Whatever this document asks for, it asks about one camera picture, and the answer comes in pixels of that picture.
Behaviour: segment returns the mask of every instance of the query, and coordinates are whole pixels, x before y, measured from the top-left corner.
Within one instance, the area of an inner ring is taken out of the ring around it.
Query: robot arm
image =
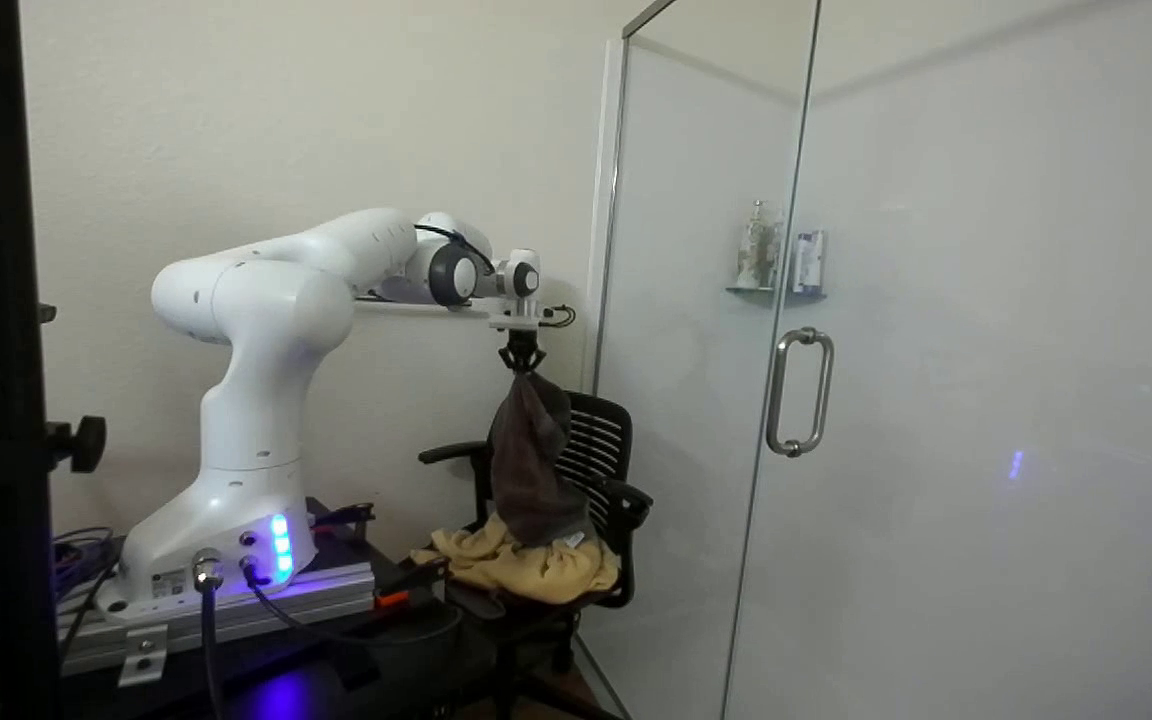
[[[252,566],[272,585],[312,561],[299,492],[303,396],[370,283],[408,275],[441,303],[469,303],[487,288],[502,296],[507,323],[535,334],[535,261],[510,254],[482,270],[463,243],[442,213],[408,220],[370,210],[157,275],[152,307],[197,341],[229,343],[233,361],[199,405],[199,475],[127,534],[114,581],[127,616],[191,595],[197,552],[215,552],[225,578]]]

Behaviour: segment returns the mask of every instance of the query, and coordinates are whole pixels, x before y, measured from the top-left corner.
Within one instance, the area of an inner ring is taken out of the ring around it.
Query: black office chair
[[[555,459],[555,475],[584,492],[592,527],[620,555],[620,578],[609,591],[587,591],[570,606],[535,606],[524,595],[487,595],[469,585],[449,585],[449,601],[459,606],[495,645],[495,670],[471,681],[463,691],[457,691],[453,709],[491,695],[495,720],[507,720],[515,695],[529,695],[570,718],[614,720],[611,714],[587,704],[584,695],[535,672],[539,664],[570,672],[570,642],[578,607],[587,606],[622,607],[631,601],[631,534],[642,524],[651,508],[651,495],[622,484],[631,450],[628,413],[600,396],[568,393],[568,399],[570,399],[570,427]],[[419,454],[419,465],[441,465],[453,455],[463,455],[471,465],[477,475],[471,527],[480,527],[487,521],[491,501],[491,445],[480,440],[480,445],[432,450]]]

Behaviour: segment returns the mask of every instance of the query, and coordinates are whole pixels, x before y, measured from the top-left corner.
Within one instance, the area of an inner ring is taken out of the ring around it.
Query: black rack
[[[56,718],[56,683],[18,5],[0,0],[0,718]]]

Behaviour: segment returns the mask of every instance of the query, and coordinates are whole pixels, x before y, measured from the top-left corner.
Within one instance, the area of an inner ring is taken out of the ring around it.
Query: metal door handle
[[[784,357],[793,343],[818,343],[818,375],[814,375],[814,413],[812,413],[812,435],[806,440],[780,440],[780,399],[784,399]],[[767,399],[767,450],[780,455],[803,455],[818,445],[822,435],[822,417],[829,417],[829,384],[833,384],[833,341],[814,327],[793,327],[775,341],[770,357],[770,399]]]

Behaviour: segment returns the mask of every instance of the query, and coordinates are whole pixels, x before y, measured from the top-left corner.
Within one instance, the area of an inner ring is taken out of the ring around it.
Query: towel
[[[535,372],[521,372],[495,409],[491,495],[524,547],[584,534],[584,495],[555,475],[568,420],[568,393]]]
[[[574,595],[609,591],[620,581],[620,555],[600,535],[524,547],[495,512],[477,534],[432,534],[428,547],[410,552],[410,566],[441,566],[459,585],[539,606],[570,606]]]

